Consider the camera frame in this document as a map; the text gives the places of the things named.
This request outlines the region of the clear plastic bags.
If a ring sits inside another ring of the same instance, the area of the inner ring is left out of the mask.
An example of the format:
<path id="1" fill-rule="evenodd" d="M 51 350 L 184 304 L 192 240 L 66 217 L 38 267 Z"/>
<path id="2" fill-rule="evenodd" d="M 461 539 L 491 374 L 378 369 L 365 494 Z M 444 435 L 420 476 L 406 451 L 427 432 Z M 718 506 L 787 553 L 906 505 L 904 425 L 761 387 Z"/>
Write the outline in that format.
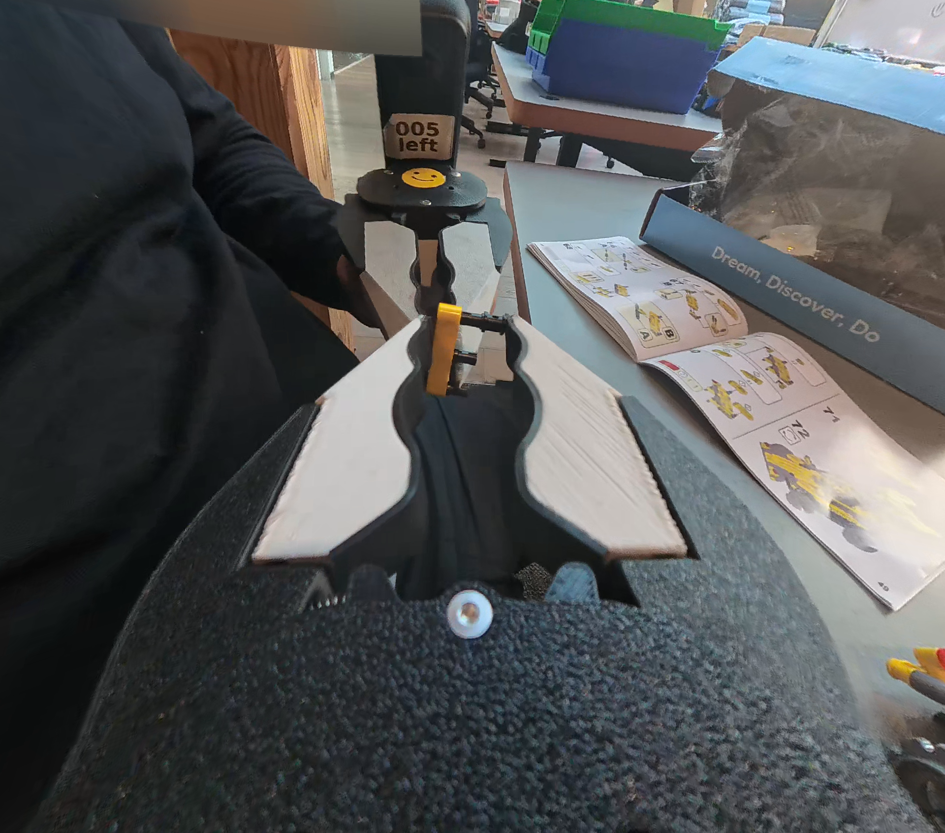
<path id="1" fill-rule="evenodd" d="M 944 328 L 944 138 L 733 80 L 688 206 Z"/>

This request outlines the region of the open instruction booklet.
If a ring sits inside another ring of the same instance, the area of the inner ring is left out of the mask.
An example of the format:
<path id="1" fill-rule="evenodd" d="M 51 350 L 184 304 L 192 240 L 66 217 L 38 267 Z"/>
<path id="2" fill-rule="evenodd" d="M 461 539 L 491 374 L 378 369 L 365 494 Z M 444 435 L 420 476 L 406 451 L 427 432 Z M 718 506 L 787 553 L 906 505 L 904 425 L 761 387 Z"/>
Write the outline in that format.
<path id="1" fill-rule="evenodd" d="M 944 482 L 804 348 L 626 237 L 528 251 L 642 366 L 679 387 L 765 491 L 886 608 L 943 572 Z"/>

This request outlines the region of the white table with brown edge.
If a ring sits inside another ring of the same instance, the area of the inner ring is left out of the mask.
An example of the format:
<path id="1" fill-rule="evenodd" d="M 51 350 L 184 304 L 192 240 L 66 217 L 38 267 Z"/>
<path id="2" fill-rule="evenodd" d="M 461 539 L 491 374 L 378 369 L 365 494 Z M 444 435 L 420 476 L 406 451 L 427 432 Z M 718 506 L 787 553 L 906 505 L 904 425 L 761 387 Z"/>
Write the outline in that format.
<path id="1" fill-rule="evenodd" d="M 497 44 L 491 54 L 507 116 L 526 135 L 528 163 L 542 141 L 559 137 L 558 166 L 576 167 L 588 145 L 646 177 L 687 182 L 698 169 L 694 152 L 722 130 L 719 119 L 695 110 L 671 114 L 552 95 L 532 79 L 524 56 Z"/>

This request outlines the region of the person's left forearm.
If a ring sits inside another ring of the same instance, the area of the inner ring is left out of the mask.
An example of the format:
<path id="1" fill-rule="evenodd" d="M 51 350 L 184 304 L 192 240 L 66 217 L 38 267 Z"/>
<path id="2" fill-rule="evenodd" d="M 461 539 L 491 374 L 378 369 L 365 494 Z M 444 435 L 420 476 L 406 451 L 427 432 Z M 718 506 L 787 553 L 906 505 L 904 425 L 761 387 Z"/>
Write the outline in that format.
<path id="1" fill-rule="evenodd" d="M 193 129 L 194 184 L 220 228 L 292 291 L 355 313 L 357 273 L 337 229 L 340 206 L 323 197 L 261 133 Z"/>

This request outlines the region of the grey desk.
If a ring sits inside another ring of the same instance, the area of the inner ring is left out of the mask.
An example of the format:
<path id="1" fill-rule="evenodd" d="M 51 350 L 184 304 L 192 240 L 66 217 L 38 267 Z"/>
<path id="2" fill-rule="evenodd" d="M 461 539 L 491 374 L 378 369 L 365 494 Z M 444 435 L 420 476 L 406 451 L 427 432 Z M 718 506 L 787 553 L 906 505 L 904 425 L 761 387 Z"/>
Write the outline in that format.
<path id="1" fill-rule="evenodd" d="M 943 742 L 939 707 L 891 679 L 889 658 L 913 660 L 915 647 L 943 646 L 943 577 L 890 612 L 837 564 L 740 465 L 694 402 L 669 379 L 637 366 L 527 251 L 536 241 L 620 235 L 638 241 L 648 208 L 666 182 L 652 178 L 513 162 L 504 202 L 517 231 L 512 260 L 519 314 L 608 381 L 636 398 L 691 458 L 715 473 L 794 567 L 842 659 L 857 707 L 884 743 L 916 737 Z"/>

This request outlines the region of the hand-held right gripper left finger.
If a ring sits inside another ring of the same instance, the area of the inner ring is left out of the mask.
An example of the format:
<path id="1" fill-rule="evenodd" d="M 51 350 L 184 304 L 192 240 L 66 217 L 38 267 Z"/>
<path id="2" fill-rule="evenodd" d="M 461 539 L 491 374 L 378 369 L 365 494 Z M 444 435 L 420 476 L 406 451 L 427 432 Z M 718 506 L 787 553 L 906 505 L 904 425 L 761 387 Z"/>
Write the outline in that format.
<path id="1" fill-rule="evenodd" d="M 424 517 L 411 443 L 423 406 L 417 318 L 332 386 L 269 512 L 254 564 L 398 567 Z"/>

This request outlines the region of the yellow beam with black pins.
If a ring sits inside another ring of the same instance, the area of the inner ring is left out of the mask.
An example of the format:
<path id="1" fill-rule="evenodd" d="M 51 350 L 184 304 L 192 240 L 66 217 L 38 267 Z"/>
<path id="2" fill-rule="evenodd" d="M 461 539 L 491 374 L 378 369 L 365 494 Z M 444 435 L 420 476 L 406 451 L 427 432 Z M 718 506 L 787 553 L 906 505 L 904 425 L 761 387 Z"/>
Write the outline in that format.
<path id="1" fill-rule="evenodd" d="M 455 383 L 454 368 L 457 365 L 475 367 L 477 364 L 478 355 L 475 352 L 457 347 L 461 328 L 470 327 L 480 332 L 506 334 L 509 325 L 508 316 L 469 312 L 455 304 L 439 303 L 435 315 L 426 392 L 437 398 L 455 393 L 459 387 Z"/>

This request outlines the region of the black office chair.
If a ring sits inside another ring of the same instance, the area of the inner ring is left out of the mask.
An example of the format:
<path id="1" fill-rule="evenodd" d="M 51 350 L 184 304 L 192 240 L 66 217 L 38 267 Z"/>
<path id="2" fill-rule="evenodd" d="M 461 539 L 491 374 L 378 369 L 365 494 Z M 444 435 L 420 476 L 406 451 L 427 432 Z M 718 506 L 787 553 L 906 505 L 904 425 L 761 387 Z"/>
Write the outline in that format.
<path id="1" fill-rule="evenodd" d="M 498 98 L 499 84 L 492 75 L 491 39 L 478 39 L 471 47 L 465 66 L 464 102 L 476 101 L 486 109 L 487 123 L 494 108 L 504 106 Z"/>

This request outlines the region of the blue cardboard box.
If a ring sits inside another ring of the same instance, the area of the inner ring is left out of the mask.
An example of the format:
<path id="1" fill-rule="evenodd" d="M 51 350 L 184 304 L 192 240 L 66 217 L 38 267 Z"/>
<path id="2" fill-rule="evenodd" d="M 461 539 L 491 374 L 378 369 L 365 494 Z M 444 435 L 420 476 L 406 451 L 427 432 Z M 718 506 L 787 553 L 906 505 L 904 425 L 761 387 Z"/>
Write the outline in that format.
<path id="1" fill-rule="evenodd" d="M 756 37 L 717 71 L 733 80 L 943 130 L 943 77 Z M 654 197 L 641 240 L 846 360 L 943 412 L 943 329 L 688 206 Z"/>

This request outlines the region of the wooden pillar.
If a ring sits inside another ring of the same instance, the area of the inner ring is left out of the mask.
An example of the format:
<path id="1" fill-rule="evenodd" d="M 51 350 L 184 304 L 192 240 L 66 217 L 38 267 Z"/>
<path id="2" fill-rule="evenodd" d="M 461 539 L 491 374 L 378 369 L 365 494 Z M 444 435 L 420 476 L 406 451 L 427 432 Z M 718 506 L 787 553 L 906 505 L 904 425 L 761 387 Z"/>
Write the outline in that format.
<path id="1" fill-rule="evenodd" d="M 274 142 L 319 191 L 335 197 L 316 52 L 178 29 L 179 53 Z"/>

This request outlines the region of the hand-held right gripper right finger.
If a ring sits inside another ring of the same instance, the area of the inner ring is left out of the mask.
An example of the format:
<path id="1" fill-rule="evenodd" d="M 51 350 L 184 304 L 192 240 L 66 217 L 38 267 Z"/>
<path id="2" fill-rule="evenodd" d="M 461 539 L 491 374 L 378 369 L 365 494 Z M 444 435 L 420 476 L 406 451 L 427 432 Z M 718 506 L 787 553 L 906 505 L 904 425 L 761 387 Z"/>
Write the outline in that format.
<path id="1" fill-rule="evenodd" d="M 517 461 L 528 500 L 605 562 L 687 556 L 620 395 L 525 320 L 508 322 L 534 407 Z"/>

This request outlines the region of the blue bin with green lid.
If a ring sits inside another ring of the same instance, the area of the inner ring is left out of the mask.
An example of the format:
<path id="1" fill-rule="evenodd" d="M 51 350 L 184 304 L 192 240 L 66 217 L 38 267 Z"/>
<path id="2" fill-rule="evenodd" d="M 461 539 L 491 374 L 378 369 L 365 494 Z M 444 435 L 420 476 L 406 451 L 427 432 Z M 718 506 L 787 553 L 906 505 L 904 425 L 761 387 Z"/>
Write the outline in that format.
<path id="1" fill-rule="evenodd" d="M 542 0 L 526 60 L 551 95 L 685 115 L 730 27 L 610 0 Z"/>

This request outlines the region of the yellow toy vehicle model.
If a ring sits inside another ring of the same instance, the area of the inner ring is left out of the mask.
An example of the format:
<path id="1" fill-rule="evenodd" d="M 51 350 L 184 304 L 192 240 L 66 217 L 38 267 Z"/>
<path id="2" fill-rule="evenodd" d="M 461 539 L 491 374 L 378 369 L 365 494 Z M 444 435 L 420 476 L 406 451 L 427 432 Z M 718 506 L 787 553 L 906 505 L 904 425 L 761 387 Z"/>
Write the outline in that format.
<path id="1" fill-rule="evenodd" d="M 888 675 L 939 707 L 934 721 L 944 724 L 944 648 L 916 647 L 915 661 L 889 659 Z M 936 831 L 944 831 L 944 743 L 915 737 L 903 743 L 894 768 L 920 811 Z"/>

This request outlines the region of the person's left hand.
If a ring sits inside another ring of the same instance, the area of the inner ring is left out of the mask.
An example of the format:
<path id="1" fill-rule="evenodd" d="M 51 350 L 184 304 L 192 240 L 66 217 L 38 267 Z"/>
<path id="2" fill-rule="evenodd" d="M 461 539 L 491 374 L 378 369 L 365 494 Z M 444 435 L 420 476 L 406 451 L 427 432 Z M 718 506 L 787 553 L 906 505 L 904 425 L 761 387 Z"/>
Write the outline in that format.
<path id="1" fill-rule="evenodd" d="M 345 294 L 345 304 L 348 313 L 361 325 L 384 331 L 384 325 L 372 302 L 368 290 L 363 284 L 357 267 L 344 255 L 337 260 L 337 278 Z"/>

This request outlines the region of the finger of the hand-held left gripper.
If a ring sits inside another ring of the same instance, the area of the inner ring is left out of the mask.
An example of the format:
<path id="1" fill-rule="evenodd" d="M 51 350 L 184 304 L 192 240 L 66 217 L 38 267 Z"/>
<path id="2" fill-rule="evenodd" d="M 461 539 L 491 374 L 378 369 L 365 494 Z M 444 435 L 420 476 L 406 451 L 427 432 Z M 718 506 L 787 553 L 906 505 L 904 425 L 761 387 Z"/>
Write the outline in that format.
<path id="1" fill-rule="evenodd" d="M 511 236 L 500 232 L 494 251 L 490 231 L 443 231 L 439 257 L 446 292 L 467 312 L 491 312 Z"/>
<path id="2" fill-rule="evenodd" d="M 361 273 L 361 282 L 387 340 L 414 320 L 435 314 L 437 291 L 422 284 L 421 261 L 374 261 Z"/>

